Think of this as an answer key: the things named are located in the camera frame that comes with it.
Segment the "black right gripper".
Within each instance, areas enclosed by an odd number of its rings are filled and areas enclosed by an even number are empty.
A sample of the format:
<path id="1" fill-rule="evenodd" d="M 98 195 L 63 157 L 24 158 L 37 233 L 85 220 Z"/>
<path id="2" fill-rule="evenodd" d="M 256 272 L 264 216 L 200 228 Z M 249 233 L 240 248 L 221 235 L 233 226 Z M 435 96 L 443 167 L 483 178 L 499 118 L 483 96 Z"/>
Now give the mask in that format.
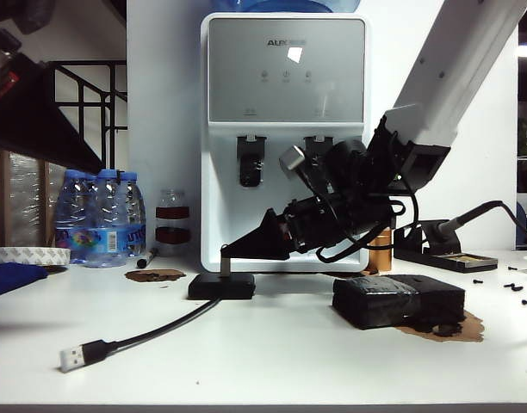
<path id="1" fill-rule="evenodd" d="M 227 256 L 232 259 L 286 261 L 292 251 L 306 253 L 345 240 L 331 208 L 318 197 L 292 200 L 282 215 L 269 208 L 258 228 L 223 246 L 221 253 L 235 254 Z"/>

